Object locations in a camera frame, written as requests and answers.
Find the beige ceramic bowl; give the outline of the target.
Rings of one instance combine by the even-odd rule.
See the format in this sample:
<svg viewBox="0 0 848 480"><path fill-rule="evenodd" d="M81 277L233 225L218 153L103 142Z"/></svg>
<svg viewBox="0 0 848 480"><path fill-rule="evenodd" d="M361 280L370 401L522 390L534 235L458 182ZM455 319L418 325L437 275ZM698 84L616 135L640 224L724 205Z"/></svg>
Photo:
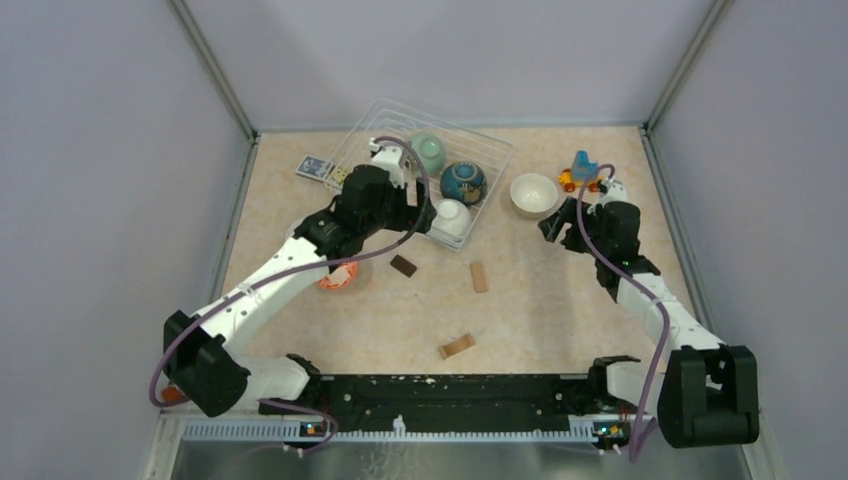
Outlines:
<svg viewBox="0 0 848 480"><path fill-rule="evenodd" d="M559 200L554 182L538 173L516 177L510 184L509 197L514 212L528 219L546 217Z"/></svg>

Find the light green ceramic bowl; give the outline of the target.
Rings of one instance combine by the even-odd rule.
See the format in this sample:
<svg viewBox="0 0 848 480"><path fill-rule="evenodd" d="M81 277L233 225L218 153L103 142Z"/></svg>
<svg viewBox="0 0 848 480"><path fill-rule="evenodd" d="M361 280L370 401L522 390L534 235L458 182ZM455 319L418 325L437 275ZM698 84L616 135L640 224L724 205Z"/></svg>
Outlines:
<svg viewBox="0 0 848 480"><path fill-rule="evenodd" d="M441 174L447 160L447 150L439 137L431 133L417 133L410 137L409 145L416 152L431 178Z"/></svg>

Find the orange patterned white bowl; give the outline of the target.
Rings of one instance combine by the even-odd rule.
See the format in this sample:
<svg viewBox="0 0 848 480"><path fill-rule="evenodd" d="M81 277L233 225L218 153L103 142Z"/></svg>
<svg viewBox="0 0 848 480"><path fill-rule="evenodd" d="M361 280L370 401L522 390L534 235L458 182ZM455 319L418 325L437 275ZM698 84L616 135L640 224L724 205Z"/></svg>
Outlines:
<svg viewBox="0 0 848 480"><path fill-rule="evenodd" d="M339 265L333 272L322 277L316 285L323 290L338 290L353 282L359 272L360 262L346 262Z"/></svg>

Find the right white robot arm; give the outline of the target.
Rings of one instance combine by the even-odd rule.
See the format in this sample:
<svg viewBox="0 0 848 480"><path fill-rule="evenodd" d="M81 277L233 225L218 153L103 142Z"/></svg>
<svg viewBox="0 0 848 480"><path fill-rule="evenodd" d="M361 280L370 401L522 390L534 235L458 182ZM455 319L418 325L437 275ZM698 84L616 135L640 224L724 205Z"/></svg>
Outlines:
<svg viewBox="0 0 848 480"><path fill-rule="evenodd" d="M760 434L754 353L705 329L670 292L640 252L640 209L626 201L586 204L573 197L538 227L548 242L586 253L610 297L634 314L666 364L614 361L586 385L589 404L612 412L625 400L642 406L674 448L744 445Z"/></svg>

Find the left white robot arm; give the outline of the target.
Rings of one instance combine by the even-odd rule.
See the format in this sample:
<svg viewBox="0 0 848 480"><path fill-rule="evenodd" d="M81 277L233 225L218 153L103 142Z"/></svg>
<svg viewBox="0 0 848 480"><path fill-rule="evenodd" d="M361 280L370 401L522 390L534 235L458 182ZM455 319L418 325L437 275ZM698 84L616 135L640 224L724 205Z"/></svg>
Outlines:
<svg viewBox="0 0 848 480"><path fill-rule="evenodd" d="M331 203L306 216L244 286L193 315L178 310L165 321L156 373L206 416L230 410L245 395L251 375L238 359L268 320L341 264L367 259L363 244L374 233L399 232L397 242L403 244L429 231L436 211L427 177L417 178L415 188L416 202L410 205L406 184L394 184L389 171L355 167Z"/></svg>

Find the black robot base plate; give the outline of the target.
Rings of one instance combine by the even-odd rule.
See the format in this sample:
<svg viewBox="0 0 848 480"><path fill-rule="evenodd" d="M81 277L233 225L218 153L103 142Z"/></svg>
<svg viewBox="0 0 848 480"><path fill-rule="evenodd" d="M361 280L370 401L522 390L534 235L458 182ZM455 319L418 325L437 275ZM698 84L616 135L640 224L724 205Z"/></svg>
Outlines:
<svg viewBox="0 0 848 480"><path fill-rule="evenodd" d="M635 410L584 374L323 375L294 403L344 433L387 431L397 418L421 433L564 432L594 414Z"/></svg>

